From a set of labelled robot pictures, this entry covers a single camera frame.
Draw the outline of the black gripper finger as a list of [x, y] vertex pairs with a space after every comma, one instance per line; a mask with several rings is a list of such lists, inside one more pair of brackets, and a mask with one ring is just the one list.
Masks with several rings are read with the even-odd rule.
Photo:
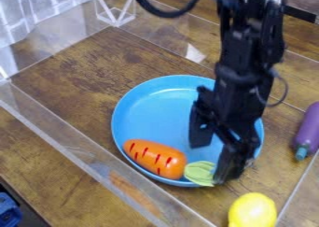
[[214, 183], [221, 185], [238, 179], [254, 162], [254, 147], [245, 142], [222, 138], [222, 151], [218, 158]]
[[193, 104], [190, 115], [189, 140], [193, 149], [209, 146], [215, 133], [215, 125], [207, 112]]

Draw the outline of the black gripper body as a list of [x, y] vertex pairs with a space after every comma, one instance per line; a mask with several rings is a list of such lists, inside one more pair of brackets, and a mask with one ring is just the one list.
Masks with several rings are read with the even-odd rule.
[[262, 117], [271, 93], [274, 77], [269, 71], [249, 70], [243, 73], [217, 65], [215, 87], [198, 86], [194, 104], [207, 112], [218, 137], [261, 145], [254, 124]]

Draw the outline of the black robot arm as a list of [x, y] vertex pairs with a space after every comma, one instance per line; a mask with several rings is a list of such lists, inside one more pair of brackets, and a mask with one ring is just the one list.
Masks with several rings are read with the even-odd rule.
[[223, 148], [214, 183], [241, 177], [261, 147], [255, 122], [271, 104], [274, 66], [282, 62], [285, 0], [218, 0], [222, 51], [215, 86], [198, 87], [190, 116], [190, 144], [201, 148], [217, 136]]

